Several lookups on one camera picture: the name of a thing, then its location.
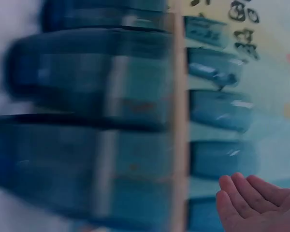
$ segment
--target wooden frame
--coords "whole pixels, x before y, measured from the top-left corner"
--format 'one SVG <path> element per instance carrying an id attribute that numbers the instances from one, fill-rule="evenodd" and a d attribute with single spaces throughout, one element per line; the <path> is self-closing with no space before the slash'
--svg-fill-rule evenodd
<path id="1" fill-rule="evenodd" d="M 188 97 L 185 52 L 185 29 L 181 14 L 181 0 L 172 0 L 174 14 L 174 176 L 171 232 L 185 232 L 187 226 L 186 199 L 188 197 Z"/>

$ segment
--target blue plastic container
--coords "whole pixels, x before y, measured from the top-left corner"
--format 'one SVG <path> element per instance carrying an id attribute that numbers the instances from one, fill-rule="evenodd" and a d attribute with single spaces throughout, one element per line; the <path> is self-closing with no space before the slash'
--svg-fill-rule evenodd
<path id="1" fill-rule="evenodd" d="M 226 23 L 194 16 L 185 16 L 184 19 L 189 39 L 221 48 L 228 45 L 230 32 Z"/>
<path id="2" fill-rule="evenodd" d="M 212 127 L 246 132 L 254 104 L 239 93 L 190 90 L 190 120 Z"/>
<path id="3" fill-rule="evenodd" d="M 0 186 L 95 226 L 168 231 L 170 143 L 161 133 L 124 129 L 71 115 L 2 116 Z M 144 155 L 148 144 L 152 154 Z"/>
<path id="4" fill-rule="evenodd" d="M 188 201 L 188 231 L 224 232 L 216 209 L 215 198 Z"/>
<path id="5" fill-rule="evenodd" d="M 165 30 L 165 0 L 49 0 L 42 13 L 44 31 L 88 27 Z"/>
<path id="6" fill-rule="evenodd" d="M 190 143 L 190 175 L 219 179 L 241 172 L 248 176 L 258 171 L 253 144 L 240 141 L 196 141 Z"/>
<path id="7" fill-rule="evenodd" d="M 11 48 L 12 95 L 88 120 L 163 130 L 172 92 L 172 36 L 75 29 L 30 36 Z"/>
<path id="8" fill-rule="evenodd" d="M 235 86 L 240 81 L 245 60 L 236 55 L 204 49 L 188 48 L 188 72 L 212 81 L 219 87 Z"/>

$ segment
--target finger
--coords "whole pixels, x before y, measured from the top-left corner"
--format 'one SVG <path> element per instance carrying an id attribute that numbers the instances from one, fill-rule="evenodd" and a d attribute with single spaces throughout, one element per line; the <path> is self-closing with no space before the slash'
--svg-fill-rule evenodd
<path id="1" fill-rule="evenodd" d="M 288 211 L 290 209 L 290 194 L 285 198 L 280 206 L 281 211 Z"/>
<path id="2" fill-rule="evenodd" d="M 238 214 L 225 191 L 220 191 L 216 195 L 216 205 L 221 224 L 226 231 L 233 231 L 243 218 Z"/>
<path id="3" fill-rule="evenodd" d="M 246 180 L 252 185 L 252 187 L 258 191 L 266 200 L 275 204 L 276 206 L 281 206 L 283 201 L 287 196 L 290 195 L 290 189 L 280 188 L 276 185 L 268 183 L 261 178 L 250 175 Z"/>
<path id="4" fill-rule="evenodd" d="M 227 175 L 222 176 L 219 179 L 219 185 L 221 190 L 227 192 L 234 208 L 243 218 L 259 215 L 259 213 L 252 209 L 237 191 L 233 181 L 231 180 L 231 177 Z"/>
<path id="5" fill-rule="evenodd" d="M 268 211 L 278 210 L 273 203 L 265 200 L 262 195 L 256 191 L 241 173 L 235 173 L 231 179 L 235 184 L 238 192 L 251 208 L 263 214 Z"/>

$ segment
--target white surface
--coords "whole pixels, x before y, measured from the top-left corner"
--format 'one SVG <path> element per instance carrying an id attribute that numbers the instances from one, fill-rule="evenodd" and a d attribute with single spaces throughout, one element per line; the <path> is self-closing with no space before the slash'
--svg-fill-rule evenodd
<path id="1" fill-rule="evenodd" d="M 30 103 L 9 98 L 2 85 L 2 66 L 5 52 L 14 40 L 39 32 L 41 3 L 41 0 L 0 0 L 0 115 L 31 109 Z M 70 225 L 0 189 L 0 232 L 68 232 Z"/>

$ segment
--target hand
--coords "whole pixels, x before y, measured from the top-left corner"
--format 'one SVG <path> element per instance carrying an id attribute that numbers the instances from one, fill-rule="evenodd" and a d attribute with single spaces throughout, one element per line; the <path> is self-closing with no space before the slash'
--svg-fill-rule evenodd
<path id="1" fill-rule="evenodd" d="M 226 232 L 290 232 L 290 189 L 235 173 L 222 176 L 217 209 Z"/>

